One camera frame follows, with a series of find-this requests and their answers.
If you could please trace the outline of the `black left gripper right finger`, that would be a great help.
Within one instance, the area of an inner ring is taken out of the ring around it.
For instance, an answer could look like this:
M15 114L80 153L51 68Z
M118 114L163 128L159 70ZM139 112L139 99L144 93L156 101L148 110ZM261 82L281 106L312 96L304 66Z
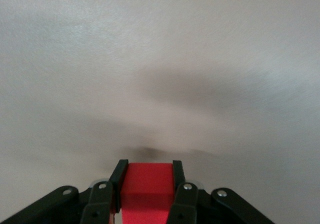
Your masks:
M220 187L207 193L187 181L183 164L173 162L174 202L167 223L273 223L249 202L229 188Z

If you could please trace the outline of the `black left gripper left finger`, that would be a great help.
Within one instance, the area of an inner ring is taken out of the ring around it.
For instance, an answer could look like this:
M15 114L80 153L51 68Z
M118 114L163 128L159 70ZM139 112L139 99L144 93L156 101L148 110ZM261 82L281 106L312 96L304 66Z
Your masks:
M128 163L120 160L108 180L96 181L83 192L61 186L2 223L114 223Z

